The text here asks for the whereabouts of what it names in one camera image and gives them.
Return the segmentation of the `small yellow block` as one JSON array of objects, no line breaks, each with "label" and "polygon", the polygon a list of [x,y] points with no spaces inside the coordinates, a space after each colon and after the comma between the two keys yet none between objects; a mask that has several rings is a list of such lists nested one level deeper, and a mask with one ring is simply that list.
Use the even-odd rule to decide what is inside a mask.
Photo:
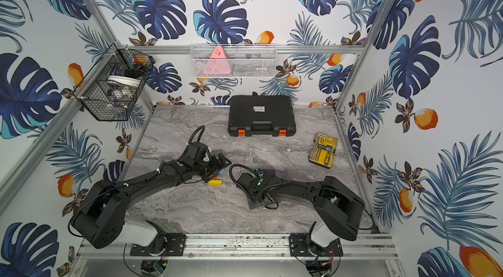
[{"label": "small yellow block", "polygon": [[208,182],[209,186],[215,186],[215,187],[220,187],[222,186],[223,182],[221,180],[211,180]]}]

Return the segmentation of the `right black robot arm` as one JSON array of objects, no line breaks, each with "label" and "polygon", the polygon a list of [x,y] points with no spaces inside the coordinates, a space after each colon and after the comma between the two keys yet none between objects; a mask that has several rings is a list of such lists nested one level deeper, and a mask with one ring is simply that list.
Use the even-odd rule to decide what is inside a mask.
[{"label": "right black robot arm", "polygon": [[301,182],[244,173],[232,180],[245,193],[251,210],[279,202],[313,208],[320,220],[310,230],[312,244],[325,248],[338,238],[355,241],[358,237],[364,201],[335,177]]}]

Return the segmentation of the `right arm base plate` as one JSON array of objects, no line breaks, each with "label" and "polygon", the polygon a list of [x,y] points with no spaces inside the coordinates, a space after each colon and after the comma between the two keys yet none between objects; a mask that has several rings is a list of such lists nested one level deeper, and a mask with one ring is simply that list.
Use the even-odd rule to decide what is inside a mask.
[{"label": "right arm base plate", "polygon": [[327,247],[319,246],[311,241],[307,233],[294,233],[288,238],[289,252],[292,257],[342,257],[343,249],[340,239],[336,239]]}]

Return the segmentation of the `teal block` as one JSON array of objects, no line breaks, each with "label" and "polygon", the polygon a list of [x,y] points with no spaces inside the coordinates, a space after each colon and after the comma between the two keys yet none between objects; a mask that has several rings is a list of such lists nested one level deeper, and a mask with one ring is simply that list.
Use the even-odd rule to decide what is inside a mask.
[{"label": "teal block", "polygon": [[254,173],[259,174],[259,175],[262,175],[264,173],[264,170],[260,169],[260,168],[253,169],[253,171],[254,171]]}]

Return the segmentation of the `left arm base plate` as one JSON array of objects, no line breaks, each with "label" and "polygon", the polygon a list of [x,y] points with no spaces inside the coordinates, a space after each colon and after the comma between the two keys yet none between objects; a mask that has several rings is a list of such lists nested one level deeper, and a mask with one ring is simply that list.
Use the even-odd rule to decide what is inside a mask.
[{"label": "left arm base plate", "polygon": [[130,250],[133,257],[181,257],[187,236],[179,233],[159,234],[148,246],[134,244]]}]

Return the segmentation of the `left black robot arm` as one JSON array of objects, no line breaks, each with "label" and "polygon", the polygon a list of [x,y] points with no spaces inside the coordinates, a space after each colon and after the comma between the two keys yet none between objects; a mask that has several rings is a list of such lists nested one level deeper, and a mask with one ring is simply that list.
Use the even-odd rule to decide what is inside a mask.
[{"label": "left black robot arm", "polygon": [[193,176],[200,176],[207,182],[230,165],[231,161],[220,153],[212,156],[208,162],[164,162],[152,172],[122,182],[99,181],[74,212],[69,225],[96,249],[105,248],[117,242],[120,234],[126,232],[127,210],[137,202],[182,185]]}]

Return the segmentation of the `purple block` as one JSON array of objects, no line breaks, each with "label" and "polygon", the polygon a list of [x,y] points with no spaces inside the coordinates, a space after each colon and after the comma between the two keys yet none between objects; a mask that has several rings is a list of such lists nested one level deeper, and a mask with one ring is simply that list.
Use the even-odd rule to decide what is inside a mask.
[{"label": "purple block", "polygon": [[264,169],[263,174],[266,176],[274,177],[276,174],[276,170],[275,169]]}]

